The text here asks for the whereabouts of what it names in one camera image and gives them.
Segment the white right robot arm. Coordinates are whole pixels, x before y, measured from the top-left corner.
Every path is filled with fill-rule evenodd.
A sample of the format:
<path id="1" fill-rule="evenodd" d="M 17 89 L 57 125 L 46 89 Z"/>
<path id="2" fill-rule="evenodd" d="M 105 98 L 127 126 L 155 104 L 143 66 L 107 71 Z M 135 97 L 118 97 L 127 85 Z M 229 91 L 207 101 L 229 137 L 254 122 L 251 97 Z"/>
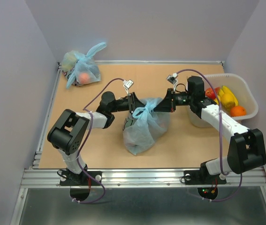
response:
<path id="1" fill-rule="evenodd" d="M 234 172 L 242 174 L 266 164 L 264 137 L 259 129 L 249 129 L 228 116 L 220 105 L 205 96 L 205 78 L 191 76 L 187 79 L 187 90 L 176 93 L 169 88 L 165 97 L 154 108 L 156 112 L 172 113 L 177 106 L 189 106 L 191 111 L 218 130 L 220 137 L 229 142 L 227 156 L 207 161 L 198 177 L 209 183 L 218 174 Z"/>

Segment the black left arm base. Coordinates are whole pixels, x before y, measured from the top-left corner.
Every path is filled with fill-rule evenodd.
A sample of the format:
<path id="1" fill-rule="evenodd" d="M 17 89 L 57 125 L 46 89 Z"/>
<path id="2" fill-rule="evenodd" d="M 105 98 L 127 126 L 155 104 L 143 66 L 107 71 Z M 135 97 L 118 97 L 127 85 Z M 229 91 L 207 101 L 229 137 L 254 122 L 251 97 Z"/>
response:
<path id="1" fill-rule="evenodd" d="M 105 194 L 102 186 L 102 171 L 88 171 L 75 174 L 69 169 L 59 169 L 57 175 L 60 177 L 59 185 L 69 187 L 69 195 L 72 202 L 79 204 L 91 204 L 101 200 Z"/>

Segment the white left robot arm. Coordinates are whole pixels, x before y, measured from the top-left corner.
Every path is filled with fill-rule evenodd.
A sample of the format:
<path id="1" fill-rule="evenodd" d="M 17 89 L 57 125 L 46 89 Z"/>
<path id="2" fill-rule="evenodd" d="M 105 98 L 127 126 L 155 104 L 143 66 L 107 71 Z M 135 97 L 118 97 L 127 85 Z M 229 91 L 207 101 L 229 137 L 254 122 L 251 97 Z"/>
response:
<path id="1" fill-rule="evenodd" d="M 67 169 L 72 172 L 72 181 L 81 185 L 87 180 L 87 173 L 83 170 L 86 164 L 79 153 L 79 146 L 86 130 L 90 130 L 92 125 L 96 128 L 108 128 L 114 121 L 114 112 L 132 113 L 136 108 L 143 106 L 145 104 L 136 97 L 134 92 L 117 100 L 114 93 L 107 91 L 102 94 L 99 107 L 93 113 L 80 116 L 70 109 L 63 111 L 50 129 L 47 140 L 60 151 Z"/>

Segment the light blue printed plastic bag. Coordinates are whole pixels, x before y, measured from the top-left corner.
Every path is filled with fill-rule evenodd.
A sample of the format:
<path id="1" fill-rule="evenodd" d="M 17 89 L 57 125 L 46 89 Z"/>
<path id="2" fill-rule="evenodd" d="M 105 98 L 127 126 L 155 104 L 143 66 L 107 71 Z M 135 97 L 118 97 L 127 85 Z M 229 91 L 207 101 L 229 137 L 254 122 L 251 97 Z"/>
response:
<path id="1" fill-rule="evenodd" d="M 125 119 L 123 142 L 131 154 L 137 155 L 150 149 L 167 132 L 170 124 L 169 113 L 154 111 L 161 101 L 160 97 L 141 99 L 144 106 L 129 113 Z"/>

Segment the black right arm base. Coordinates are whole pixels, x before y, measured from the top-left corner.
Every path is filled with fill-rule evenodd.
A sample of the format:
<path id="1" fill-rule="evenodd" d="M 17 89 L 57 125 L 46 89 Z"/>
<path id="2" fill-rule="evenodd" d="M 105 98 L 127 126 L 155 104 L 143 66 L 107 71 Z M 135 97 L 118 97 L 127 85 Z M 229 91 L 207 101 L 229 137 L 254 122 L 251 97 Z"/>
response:
<path id="1" fill-rule="evenodd" d="M 180 182 L 185 185 L 199 185 L 198 194 L 209 201 L 214 201 L 218 195 L 218 185 L 227 183 L 226 179 L 221 179 L 219 173 L 211 175 L 206 167 L 206 162 L 201 163 L 199 169 L 187 170 L 183 172 Z"/>

